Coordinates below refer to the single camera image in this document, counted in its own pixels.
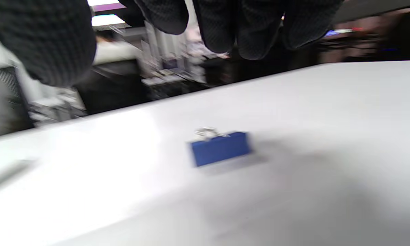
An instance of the gloved hand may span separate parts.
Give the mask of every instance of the gloved hand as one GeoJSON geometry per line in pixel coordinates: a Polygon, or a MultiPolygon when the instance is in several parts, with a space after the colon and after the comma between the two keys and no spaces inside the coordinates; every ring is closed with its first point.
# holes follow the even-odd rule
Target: gloved hand
{"type": "Polygon", "coordinates": [[[86,0],[0,0],[0,42],[43,84],[69,87],[96,52],[86,0]]]}
{"type": "MultiPolygon", "coordinates": [[[[132,0],[119,0],[130,5],[132,0]]],[[[188,23],[184,0],[135,0],[147,20],[169,34],[181,34],[188,23]]],[[[205,45],[229,51],[237,42],[246,59],[263,58],[279,34],[288,49],[323,37],[343,0],[193,0],[205,45]]]]}

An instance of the black glove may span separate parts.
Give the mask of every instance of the black glove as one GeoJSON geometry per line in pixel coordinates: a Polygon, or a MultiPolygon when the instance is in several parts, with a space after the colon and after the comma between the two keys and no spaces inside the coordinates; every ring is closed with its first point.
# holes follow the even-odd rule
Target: black glove
{"type": "Polygon", "coordinates": [[[0,42],[33,79],[57,87],[78,82],[96,52],[86,0],[0,0],[0,42]]]}
{"type": "MultiPolygon", "coordinates": [[[[130,5],[132,0],[119,0],[130,5]]],[[[157,29],[181,34],[188,23],[184,0],[135,0],[157,29]]],[[[288,49],[323,37],[343,0],[193,0],[203,42],[213,52],[229,51],[237,41],[246,59],[261,59],[280,34],[288,49]]]]}

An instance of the silver ring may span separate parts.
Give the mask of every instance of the silver ring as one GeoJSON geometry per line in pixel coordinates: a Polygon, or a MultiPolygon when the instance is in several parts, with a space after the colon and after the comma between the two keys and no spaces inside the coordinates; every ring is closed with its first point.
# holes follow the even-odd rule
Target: silver ring
{"type": "Polygon", "coordinates": [[[228,137],[228,134],[217,132],[213,127],[202,127],[195,131],[196,135],[200,136],[202,141],[208,142],[211,138],[214,137],[228,137]]]}

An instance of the desk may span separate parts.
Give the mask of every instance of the desk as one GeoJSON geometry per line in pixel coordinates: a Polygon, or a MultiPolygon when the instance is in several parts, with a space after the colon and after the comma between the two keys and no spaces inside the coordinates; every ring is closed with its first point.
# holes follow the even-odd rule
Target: desk
{"type": "Polygon", "coordinates": [[[0,138],[0,161],[25,155],[38,166],[0,189],[0,246],[410,246],[410,61],[321,65],[0,138]],[[202,126],[249,131],[255,154],[194,168],[186,142],[202,126]]]}

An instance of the blue block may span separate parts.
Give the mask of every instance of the blue block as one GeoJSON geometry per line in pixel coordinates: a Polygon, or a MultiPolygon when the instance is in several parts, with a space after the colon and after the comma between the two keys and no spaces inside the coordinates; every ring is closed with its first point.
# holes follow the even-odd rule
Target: blue block
{"type": "Polygon", "coordinates": [[[208,142],[193,142],[191,148],[198,167],[251,152],[245,132],[234,132],[229,137],[214,137],[208,142]]]}

